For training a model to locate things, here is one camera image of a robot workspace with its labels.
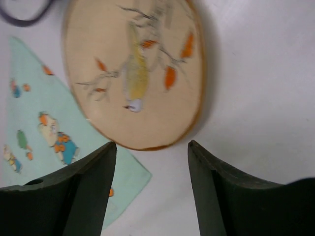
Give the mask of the purple ceramic cup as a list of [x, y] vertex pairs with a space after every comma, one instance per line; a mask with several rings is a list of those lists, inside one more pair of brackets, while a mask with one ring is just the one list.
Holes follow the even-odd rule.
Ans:
[[30, 27], [40, 22], [55, 0], [1, 0], [0, 19], [15, 27]]

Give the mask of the mint green cartoon cloth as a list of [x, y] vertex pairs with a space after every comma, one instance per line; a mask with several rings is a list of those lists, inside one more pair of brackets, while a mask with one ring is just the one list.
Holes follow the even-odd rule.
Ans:
[[18, 38], [11, 69], [3, 147], [4, 181], [25, 184], [107, 143], [82, 115], [69, 89]]

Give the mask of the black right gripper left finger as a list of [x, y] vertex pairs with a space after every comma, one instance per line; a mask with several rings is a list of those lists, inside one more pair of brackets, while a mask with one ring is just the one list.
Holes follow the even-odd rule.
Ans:
[[2, 236], [99, 236], [116, 165], [108, 142], [25, 185], [0, 190]]

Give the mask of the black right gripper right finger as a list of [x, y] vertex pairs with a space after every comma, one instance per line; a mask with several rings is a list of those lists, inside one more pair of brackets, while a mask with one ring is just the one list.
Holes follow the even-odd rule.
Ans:
[[196, 141], [188, 163], [202, 236], [312, 236], [315, 180], [278, 184], [249, 175]]

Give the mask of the beige patterned plate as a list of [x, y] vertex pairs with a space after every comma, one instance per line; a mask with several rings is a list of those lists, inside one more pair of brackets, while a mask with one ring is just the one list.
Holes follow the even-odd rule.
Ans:
[[193, 1], [72, 0], [63, 51], [80, 110], [111, 141], [159, 150], [195, 126], [207, 70]]

